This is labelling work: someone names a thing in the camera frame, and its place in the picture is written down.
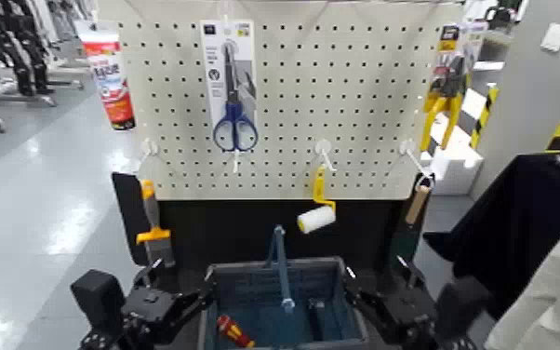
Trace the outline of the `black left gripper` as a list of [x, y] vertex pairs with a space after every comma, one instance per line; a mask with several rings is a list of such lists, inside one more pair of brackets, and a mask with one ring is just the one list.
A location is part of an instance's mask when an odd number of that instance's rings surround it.
[[208, 275], [200, 288], [177, 294], [157, 289], [163, 274], [163, 259], [142, 268], [134, 277], [134, 289], [126, 298], [122, 314], [133, 325], [149, 330], [152, 343], [172, 343], [176, 337], [177, 319], [192, 320], [215, 302], [216, 278]]

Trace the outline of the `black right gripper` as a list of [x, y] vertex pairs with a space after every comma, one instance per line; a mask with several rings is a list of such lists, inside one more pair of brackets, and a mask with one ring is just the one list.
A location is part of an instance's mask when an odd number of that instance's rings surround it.
[[386, 343], [431, 343], [436, 320], [434, 301], [426, 291], [424, 273], [397, 256], [397, 273], [407, 289], [382, 294], [378, 276], [371, 270], [345, 268], [344, 295], [365, 315], [379, 320], [379, 334]]

